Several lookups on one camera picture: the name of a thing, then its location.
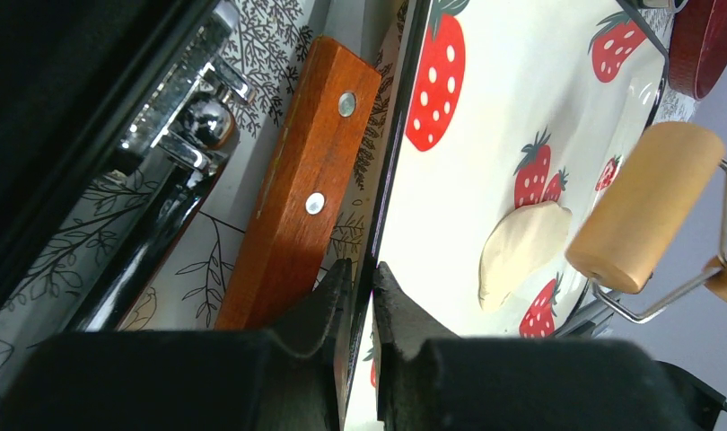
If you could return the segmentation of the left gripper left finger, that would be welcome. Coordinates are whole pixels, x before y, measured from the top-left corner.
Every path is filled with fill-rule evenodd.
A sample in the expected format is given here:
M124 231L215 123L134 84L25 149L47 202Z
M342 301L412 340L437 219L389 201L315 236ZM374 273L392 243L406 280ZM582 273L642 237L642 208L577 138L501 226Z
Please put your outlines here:
M340 259L261 330L56 335L1 402L0 430L338 430L351 284Z

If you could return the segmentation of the strawberry print tray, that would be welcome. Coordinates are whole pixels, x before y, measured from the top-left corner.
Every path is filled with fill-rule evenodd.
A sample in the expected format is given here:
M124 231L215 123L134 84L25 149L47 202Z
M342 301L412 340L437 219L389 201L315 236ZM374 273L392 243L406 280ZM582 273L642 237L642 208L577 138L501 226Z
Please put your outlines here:
M553 200L575 233L653 123L667 41L629 1L414 1L383 46L372 165L330 248L355 264L355 373L346 429L380 430L372 271L461 336L546 337L586 319L587 283L557 254L491 308L486 239Z

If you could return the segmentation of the wooden dough roller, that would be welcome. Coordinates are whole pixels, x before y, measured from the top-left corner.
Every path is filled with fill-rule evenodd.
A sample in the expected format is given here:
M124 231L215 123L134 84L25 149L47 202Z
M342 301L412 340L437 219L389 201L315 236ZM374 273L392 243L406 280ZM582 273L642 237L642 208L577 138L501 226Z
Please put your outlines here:
M641 324L699 286L727 303L727 160L714 132L687 122L647 128L614 182L570 242L565 257L591 293L624 319ZM702 272L643 312L606 290L642 292L716 171L725 176L718 250Z

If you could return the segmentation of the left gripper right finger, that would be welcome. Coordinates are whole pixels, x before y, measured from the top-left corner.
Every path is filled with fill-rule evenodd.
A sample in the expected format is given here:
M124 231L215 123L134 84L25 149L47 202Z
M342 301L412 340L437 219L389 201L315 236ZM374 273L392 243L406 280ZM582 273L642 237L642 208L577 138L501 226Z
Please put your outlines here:
M692 430L664 370L610 339L461 338L372 273L377 415L388 430Z

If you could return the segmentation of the white dough ball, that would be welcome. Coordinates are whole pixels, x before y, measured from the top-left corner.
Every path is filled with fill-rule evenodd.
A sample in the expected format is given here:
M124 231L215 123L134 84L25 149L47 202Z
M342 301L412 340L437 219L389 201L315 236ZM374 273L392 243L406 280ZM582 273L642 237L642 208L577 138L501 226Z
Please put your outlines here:
M560 253L572 212L555 201L513 210L491 232L481 252L478 301L496 311L532 273Z

